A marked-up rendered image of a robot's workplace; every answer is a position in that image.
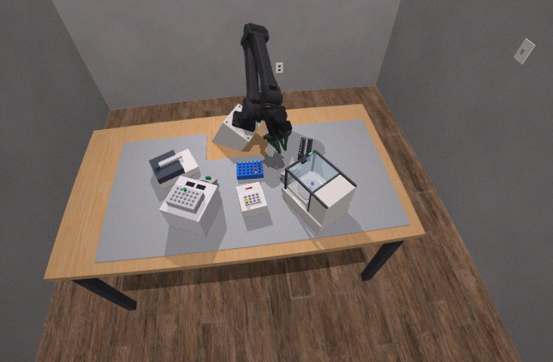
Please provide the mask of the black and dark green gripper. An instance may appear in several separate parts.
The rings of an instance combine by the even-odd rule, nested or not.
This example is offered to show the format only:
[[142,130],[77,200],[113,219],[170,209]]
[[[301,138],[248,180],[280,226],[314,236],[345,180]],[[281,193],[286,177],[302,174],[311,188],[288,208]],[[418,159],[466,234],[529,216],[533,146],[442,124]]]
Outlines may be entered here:
[[[287,151],[287,140],[288,140],[288,137],[283,137],[280,133],[277,134],[276,136],[270,136],[269,133],[264,135],[263,138],[267,141],[277,150],[277,152],[279,154],[281,154],[281,148],[280,148],[280,143],[284,149],[284,151]],[[283,140],[284,140],[284,143],[283,143]],[[280,143],[279,143],[280,141]]]

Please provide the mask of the blue tube rack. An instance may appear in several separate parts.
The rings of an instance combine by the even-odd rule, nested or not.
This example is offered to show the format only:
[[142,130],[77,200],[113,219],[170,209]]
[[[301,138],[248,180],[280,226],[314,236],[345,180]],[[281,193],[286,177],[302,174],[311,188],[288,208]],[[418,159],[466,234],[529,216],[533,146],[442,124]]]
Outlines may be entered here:
[[[258,179],[263,177],[263,161],[237,162],[237,179]],[[257,169],[255,173],[254,168]]]

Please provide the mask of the grey bench mat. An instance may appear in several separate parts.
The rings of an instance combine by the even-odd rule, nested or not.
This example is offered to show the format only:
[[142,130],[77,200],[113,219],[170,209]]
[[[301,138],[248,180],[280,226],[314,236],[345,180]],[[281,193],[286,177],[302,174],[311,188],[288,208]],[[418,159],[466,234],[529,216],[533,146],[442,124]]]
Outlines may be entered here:
[[[410,221],[362,119],[292,125],[287,151],[267,141],[268,154],[207,160],[207,134],[124,143],[96,262],[203,253],[326,238],[410,225]],[[283,199],[281,174],[298,161],[301,137],[357,188],[347,213],[317,232]],[[162,189],[149,160],[188,149],[200,172],[188,178],[217,178],[222,204],[206,235],[168,225],[160,207],[172,186]],[[236,162],[263,161],[263,177],[237,179]],[[260,182],[268,213],[243,218],[236,187]]]

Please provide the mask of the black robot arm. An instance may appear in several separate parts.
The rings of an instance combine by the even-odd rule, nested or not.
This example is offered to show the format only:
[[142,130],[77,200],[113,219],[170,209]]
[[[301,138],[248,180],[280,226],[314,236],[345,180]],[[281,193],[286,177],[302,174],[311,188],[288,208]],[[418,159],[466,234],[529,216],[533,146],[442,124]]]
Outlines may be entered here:
[[[290,121],[286,121],[286,107],[281,105],[283,96],[272,72],[265,39],[266,42],[269,40],[269,33],[264,26],[253,23],[244,25],[241,45],[244,49],[247,96],[242,100],[241,112],[233,112],[232,126],[254,132],[255,120],[257,123],[274,122],[266,124],[269,135],[276,136],[280,133],[283,137],[288,137],[292,126]],[[271,109],[267,107],[269,105]]]

